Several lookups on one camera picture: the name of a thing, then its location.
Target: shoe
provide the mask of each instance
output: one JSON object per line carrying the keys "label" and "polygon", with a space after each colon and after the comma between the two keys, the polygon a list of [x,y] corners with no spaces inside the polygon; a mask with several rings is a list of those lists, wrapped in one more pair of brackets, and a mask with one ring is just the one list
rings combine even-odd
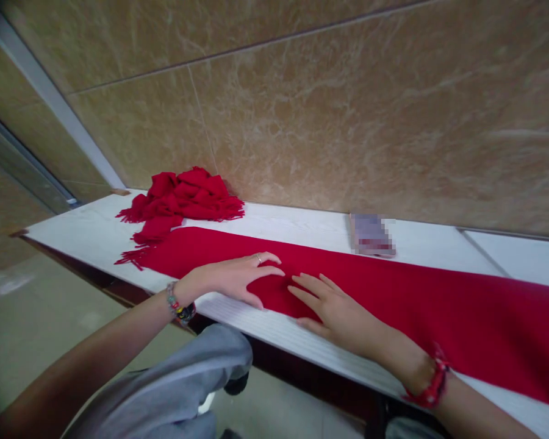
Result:
{"label": "shoe", "polygon": [[236,396],[246,388],[246,384],[248,383],[248,374],[238,378],[237,380],[230,380],[227,382],[227,384],[224,386],[224,390],[228,395]]}

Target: tile floor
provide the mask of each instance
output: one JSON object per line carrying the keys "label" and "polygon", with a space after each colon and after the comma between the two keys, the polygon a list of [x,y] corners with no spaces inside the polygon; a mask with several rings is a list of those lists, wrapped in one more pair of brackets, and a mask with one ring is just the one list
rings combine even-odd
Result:
{"label": "tile floor", "polygon": [[[0,273],[0,411],[48,365],[124,308],[43,255]],[[143,369],[191,339],[165,328],[126,368]],[[211,410],[247,439],[361,438],[363,425],[276,378],[253,369],[246,390],[216,393]]]}

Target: gray pants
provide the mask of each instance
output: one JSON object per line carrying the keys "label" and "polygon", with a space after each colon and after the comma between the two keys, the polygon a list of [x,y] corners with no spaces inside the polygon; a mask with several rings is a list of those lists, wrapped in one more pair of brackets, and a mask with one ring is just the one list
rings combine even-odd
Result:
{"label": "gray pants", "polygon": [[248,340],[214,324],[162,363],[108,385],[64,437],[214,439],[215,416],[198,416],[198,407],[251,364]]}

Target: beaded bracelet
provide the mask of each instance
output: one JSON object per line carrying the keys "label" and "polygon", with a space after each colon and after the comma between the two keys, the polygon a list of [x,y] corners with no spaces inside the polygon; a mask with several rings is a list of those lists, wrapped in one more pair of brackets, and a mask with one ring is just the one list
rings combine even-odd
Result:
{"label": "beaded bracelet", "polygon": [[191,303],[188,307],[182,307],[179,305],[179,301],[173,293],[173,288],[177,282],[169,282],[167,285],[167,302],[169,303],[169,309],[173,316],[179,320],[180,323],[186,325],[195,316],[197,309],[195,303]]}

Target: blurred phone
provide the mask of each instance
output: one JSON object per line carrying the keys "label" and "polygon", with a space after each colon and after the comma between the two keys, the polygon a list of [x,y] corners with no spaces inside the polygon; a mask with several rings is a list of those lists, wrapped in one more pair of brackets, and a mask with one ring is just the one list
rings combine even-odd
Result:
{"label": "blurred phone", "polygon": [[395,257],[397,250],[382,218],[375,213],[350,213],[352,247],[357,254]]}

